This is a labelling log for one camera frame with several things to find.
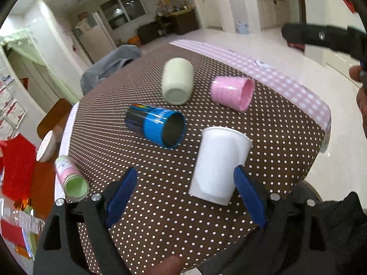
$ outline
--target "curtain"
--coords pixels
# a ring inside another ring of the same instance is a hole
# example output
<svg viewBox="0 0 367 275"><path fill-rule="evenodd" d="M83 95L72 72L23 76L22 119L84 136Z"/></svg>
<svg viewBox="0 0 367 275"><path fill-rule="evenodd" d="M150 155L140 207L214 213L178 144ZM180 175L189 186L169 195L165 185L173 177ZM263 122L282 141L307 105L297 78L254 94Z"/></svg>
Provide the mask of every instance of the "curtain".
<svg viewBox="0 0 367 275"><path fill-rule="evenodd" d="M0 46L8 46L21 56L31 60L32 62L47 68L51 81L60 89L63 97L65 97L71 104L76 104L78 98L74 96L69 87L60 80L52 69L43 61L40 53L34 46L31 40L31 32L28 28L16 30L15 33L8 36L0 36Z"/></svg>

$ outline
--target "blue cup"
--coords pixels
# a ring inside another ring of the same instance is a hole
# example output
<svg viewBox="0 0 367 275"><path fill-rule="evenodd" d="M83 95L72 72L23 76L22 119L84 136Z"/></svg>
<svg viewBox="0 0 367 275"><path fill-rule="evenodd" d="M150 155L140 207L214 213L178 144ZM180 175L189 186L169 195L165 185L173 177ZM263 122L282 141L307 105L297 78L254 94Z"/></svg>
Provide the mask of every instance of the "blue cup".
<svg viewBox="0 0 367 275"><path fill-rule="evenodd" d="M177 147L186 132L185 117L180 112L141 103L129 107L125 124L130 130L169 149Z"/></svg>

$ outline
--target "pink cup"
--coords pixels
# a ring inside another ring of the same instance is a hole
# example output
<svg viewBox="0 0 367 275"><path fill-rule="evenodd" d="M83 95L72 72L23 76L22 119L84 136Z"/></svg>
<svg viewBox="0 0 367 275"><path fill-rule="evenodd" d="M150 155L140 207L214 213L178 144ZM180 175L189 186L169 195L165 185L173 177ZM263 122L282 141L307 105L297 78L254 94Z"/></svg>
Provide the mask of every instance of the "pink cup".
<svg viewBox="0 0 367 275"><path fill-rule="evenodd" d="M214 102L244 112L249 107L255 90L255 81L246 77L216 77L211 86Z"/></svg>

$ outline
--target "gingham trim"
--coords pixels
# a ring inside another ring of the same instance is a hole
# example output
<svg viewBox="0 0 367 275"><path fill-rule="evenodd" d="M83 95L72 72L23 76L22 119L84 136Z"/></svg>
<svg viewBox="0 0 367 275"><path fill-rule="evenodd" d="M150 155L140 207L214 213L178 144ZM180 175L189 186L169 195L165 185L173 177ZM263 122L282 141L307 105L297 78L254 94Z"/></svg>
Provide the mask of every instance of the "gingham trim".
<svg viewBox="0 0 367 275"><path fill-rule="evenodd" d="M173 41L171 44L218 60L246 73L287 98L309 115L325 132L330 131L331 111L329 106L302 84L274 68L258 66L256 60L252 58L204 42L182 39Z"/></svg>

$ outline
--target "gray cloth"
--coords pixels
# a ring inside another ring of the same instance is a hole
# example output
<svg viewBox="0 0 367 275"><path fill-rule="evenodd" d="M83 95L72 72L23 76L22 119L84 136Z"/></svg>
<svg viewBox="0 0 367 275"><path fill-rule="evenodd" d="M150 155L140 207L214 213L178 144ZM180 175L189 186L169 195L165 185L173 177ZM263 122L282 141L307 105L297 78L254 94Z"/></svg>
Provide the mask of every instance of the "gray cloth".
<svg viewBox="0 0 367 275"><path fill-rule="evenodd" d="M81 76L80 86L84 95L117 70L139 57L141 53L137 46L122 45L94 63Z"/></svg>

